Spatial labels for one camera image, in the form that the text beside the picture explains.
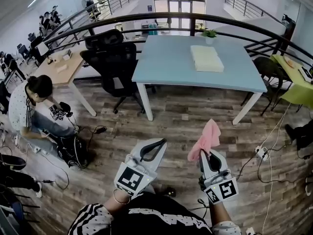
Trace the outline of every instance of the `blue table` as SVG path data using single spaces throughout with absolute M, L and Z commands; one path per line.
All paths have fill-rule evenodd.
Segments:
M 145 107 L 153 115 L 145 84 L 186 85 L 253 92 L 254 95 L 233 120 L 237 124 L 267 89 L 242 45 L 216 38 L 211 45 L 224 65 L 223 72 L 196 71 L 191 45 L 209 46 L 204 37 L 149 36 L 133 75 Z

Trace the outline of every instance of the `yellow-green table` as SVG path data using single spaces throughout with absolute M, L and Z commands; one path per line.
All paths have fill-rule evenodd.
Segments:
M 294 83 L 281 98 L 292 104 L 303 104 L 313 108 L 313 85 L 305 81 L 301 75 L 299 68 L 301 68 L 302 65 L 295 62 L 294 68 L 292 68 L 281 55 L 272 55 L 270 58 L 281 65 Z

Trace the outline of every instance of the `striped sleeve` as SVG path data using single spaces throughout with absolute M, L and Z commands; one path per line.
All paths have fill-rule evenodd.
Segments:
M 212 228 L 214 235 L 240 235 L 240 228 L 231 221 L 223 221 Z
M 83 207 L 72 223 L 68 235 L 111 234 L 112 215 L 100 204 Z
M 29 98 L 26 100 L 26 104 L 20 108 L 20 126 L 30 127 L 31 125 L 31 102 Z

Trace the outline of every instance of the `glass door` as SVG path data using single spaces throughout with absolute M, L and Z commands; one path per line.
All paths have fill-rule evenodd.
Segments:
M 170 1 L 169 2 L 169 12 L 179 12 L 179 1 Z M 180 19 L 172 18 L 171 28 L 180 28 Z
M 179 1 L 180 3 L 180 12 L 190 13 L 191 2 L 189 1 Z M 189 29 L 190 28 L 190 19 L 181 18 L 180 19 L 180 28 Z

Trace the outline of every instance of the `bracelet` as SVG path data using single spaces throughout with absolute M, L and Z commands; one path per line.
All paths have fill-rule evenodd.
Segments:
M 121 205 L 126 205 L 126 204 L 129 204 L 129 202 L 131 201 L 131 199 L 129 198 L 129 200 L 128 200 L 128 202 L 127 203 L 122 203 L 122 202 L 119 202 L 117 199 L 116 199 L 116 197 L 115 197 L 115 195 L 114 195 L 114 193 L 115 193 L 115 191 L 116 190 L 118 190 L 118 189 L 115 189 L 114 191 L 113 191 L 113 198 L 114 198 L 114 200 L 117 202 L 117 203 L 119 203 L 119 204 L 121 204 Z

